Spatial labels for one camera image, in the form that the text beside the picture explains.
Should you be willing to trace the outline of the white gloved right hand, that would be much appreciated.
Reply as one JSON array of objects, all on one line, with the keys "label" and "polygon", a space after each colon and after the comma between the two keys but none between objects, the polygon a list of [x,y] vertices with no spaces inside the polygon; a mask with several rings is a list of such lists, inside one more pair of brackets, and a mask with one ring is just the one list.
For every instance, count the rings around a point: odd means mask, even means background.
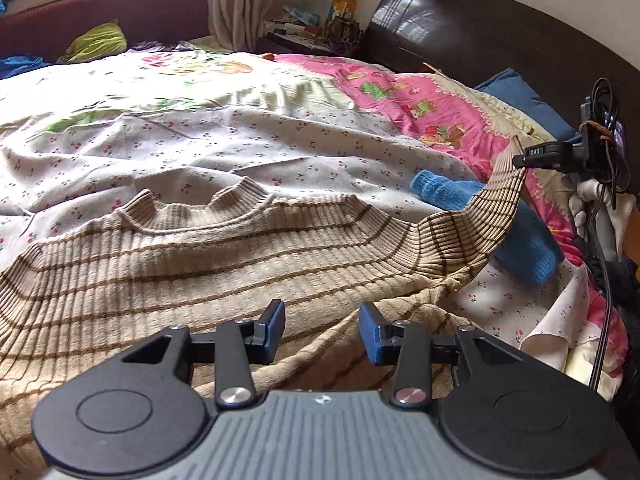
[{"label": "white gloved right hand", "polygon": [[623,257],[639,263],[639,209],[637,199],[630,194],[616,194],[596,179],[579,182],[568,201],[576,233],[587,238],[590,214],[594,214],[596,235],[605,260]]}]

